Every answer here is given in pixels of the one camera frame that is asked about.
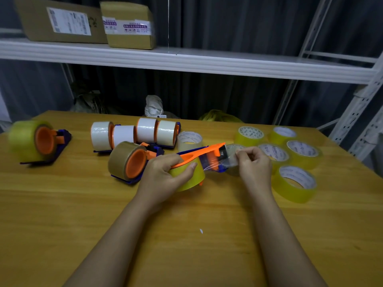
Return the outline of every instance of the shelving unit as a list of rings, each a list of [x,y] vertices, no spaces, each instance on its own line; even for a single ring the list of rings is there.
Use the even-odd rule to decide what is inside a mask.
[[[107,44],[32,42],[26,38],[0,38],[0,58],[180,72],[214,73],[291,80],[273,124],[279,125],[298,80],[359,84],[346,111],[333,122],[330,138],[340,144],[383,83],[383,54],[379,58],[312,51],[332,0],[321,0],[298,57],[158,47],[154,50],[110,48]],[[309,59],[327,56],[373,64],[371,68]],[[363,160],[383,131],[383,107],[349,150]]]

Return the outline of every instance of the shelf board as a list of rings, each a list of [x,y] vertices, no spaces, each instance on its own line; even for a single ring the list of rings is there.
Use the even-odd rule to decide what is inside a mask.
[[[0,38],[0,58],[353,84],[368,84],[376,73],[372,68],[282,55],[167,47],[122,49],[26,38]]]

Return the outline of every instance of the person's left arm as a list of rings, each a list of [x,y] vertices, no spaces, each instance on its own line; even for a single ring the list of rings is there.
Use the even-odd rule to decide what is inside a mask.
[[[161,155],[148,162],[134,198],[64,287],[123,286],[138,237],[151,211],[193,176],[196,163],[177,177],[168,173],[172,165],[180,162],[182,158],[177,154]]]

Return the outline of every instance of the hand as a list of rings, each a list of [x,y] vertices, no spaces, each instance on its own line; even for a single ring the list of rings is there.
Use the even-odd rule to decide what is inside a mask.
[[[244,148],[236,152],[239,175],[254,199],[272,196],[270,158],[258,147]]]
[[[181,185],[191,179],[197,163],[192,163],[177,177],[168,171],[183,159],[178,154],[160,155],[149,160],[142,175],[135,199],[149,210],[167,200]]]

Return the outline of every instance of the person's right arm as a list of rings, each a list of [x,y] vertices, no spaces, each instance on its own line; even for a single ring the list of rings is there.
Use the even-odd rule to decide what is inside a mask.
[[[270,286],[327,286],[299,244],[271,192],[271,160],[258,147],[237,152],[239,173],[252,199],[254,221]]]

